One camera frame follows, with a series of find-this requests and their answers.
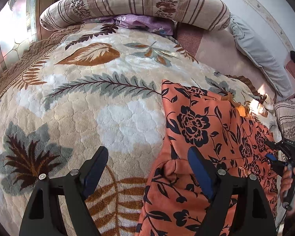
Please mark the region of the orange black floral garment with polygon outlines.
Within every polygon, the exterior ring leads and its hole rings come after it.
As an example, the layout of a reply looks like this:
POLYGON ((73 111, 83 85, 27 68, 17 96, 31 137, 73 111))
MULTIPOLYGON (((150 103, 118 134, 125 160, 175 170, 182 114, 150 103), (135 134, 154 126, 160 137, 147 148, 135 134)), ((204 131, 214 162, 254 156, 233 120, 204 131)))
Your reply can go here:
POLYGON ((200 227, 209 202, 187 160, 191 147, 230 175, 256 175, 276 213, 277 175, 265 159, 265 141, 273 140, 269 129, 205 89, 164 80, 161 90, 166 134, 147 179, 136 235, 194 235, 200 227))

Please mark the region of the striped floral pillow right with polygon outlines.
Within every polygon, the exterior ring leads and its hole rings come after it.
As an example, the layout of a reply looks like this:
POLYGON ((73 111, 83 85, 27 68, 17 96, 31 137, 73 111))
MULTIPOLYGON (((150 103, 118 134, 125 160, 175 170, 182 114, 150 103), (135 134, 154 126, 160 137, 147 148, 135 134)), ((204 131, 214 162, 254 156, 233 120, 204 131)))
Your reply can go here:
POLYGON ((282 136, 295 140, 295 98, 276 103, 274 112, 282 136))

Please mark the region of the leaf pattern plush blanket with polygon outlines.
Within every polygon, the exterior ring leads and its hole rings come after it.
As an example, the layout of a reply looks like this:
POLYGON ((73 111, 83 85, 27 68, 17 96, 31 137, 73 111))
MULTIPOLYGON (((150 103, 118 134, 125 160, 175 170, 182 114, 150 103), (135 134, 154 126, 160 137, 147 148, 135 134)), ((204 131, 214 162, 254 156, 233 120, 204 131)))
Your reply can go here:
POLYGON ((241 81, 180 45, 99 23, 32 44, 0 77, 0 223, 18 235, 40 174, 66 175, 98 147, 108 163, 88 210, 102 235, 136 235, 148 176, 166 134, 164 80, 229 100, 280 138, 276 117, 241 81))

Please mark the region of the grey pillow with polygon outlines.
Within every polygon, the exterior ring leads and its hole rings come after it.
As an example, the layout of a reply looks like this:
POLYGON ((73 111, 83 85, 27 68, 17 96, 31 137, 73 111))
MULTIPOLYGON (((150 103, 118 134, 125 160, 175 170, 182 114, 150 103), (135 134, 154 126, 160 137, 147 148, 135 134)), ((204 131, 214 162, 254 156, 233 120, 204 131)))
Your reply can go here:
POLYGON ((284 100, 291 97, 293 89, 288 73, 264 45, 261 37, 235 14, 230 15, 230 29, 237 49, 260 69, 276 93, 284 100))

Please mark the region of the pink bed sheet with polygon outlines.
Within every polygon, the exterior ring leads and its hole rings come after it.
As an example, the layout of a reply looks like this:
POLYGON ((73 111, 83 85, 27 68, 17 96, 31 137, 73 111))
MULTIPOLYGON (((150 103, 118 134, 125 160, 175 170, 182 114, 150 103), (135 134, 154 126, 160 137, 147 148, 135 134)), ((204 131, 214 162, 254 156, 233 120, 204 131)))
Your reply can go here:
POLYGON ((236 48, 230 29, 207 31, 178 23, 174 37, 199 62, 223 75, 244 76, 259 93, 275 98, 275 90, 260 69, 236 48))

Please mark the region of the stained glass window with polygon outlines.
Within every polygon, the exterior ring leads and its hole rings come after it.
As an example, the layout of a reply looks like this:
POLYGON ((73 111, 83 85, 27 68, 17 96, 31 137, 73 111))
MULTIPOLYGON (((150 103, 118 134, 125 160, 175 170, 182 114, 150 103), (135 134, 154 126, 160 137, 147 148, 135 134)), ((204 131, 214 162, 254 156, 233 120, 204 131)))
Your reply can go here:
POLYGON ((37 40, 36 0, 8 0, 0 11, 0 75, 37 40))

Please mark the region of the purple cloth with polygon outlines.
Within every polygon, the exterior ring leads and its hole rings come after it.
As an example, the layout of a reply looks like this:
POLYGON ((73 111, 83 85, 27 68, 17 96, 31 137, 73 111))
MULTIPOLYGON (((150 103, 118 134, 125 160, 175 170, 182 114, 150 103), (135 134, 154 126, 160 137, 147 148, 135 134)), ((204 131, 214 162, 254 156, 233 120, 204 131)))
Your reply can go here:
POLYGON ((85 20, 87 23, 108 23, 128 29, 141 29, 158 35, 172 36, 175 23, 171 19, 153 16, 139 16, 136 14, 119 14, 116 16, 102 16, 85 20))

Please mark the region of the striped floral bolster pillow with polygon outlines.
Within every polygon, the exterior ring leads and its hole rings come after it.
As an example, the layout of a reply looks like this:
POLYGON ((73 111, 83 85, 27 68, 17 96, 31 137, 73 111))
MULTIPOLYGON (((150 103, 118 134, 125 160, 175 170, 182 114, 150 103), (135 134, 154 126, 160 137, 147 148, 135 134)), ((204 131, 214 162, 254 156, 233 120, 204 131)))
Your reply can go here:
POLYGON ((171 19, 208 31, 225 29, 231 19, 222 0, 59 0, 40 15, 40 25, 53 31, 92 18, 136 14, 171 19))

